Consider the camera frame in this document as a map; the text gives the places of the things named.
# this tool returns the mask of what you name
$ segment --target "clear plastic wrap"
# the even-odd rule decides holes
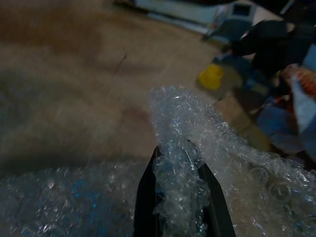
[[[151,107],[157,138],[163,144],[160,150],[164,155],[162,164],[156,163],[155,168],[163,170],[170,163],[177,167],[166,176],[156,172],[160,188],[174,188],[173,199],[185,198],[182,196],[184,191],[190,189],[192,183],[198,183],[195,168],[189,171],[189,166],[183,161],[187,155],[180,152],[186,148],[189,139],[196,144],[222,186],[237,236],[316,236],[316,180],[313,171],[307,172],[299,164],[283,160],[277,154],[250,147],[224,122],[216,108],[183,88],[172,86],[154,90]],[[185,178],[175,176],[180,170]],[[197,197],[191,200],[194,202],[191,218],[196,218],[199,223],[200,217],[195,213],[205,202],[192,189],[189,196],[194,195]],[[170,206],[164,200],[157,211],[171,213],[172,216],[168,217],[177,219],[179,226],[181,223],[190,225],[189,218],[182,215],[182,208],[192,211],[192,206],[185,206],[188,204]],[[203,236],[203,232],[191,236]]]
[[[13,237],[127,237],[142,162],[107,162],[0,182],[0,233]]]

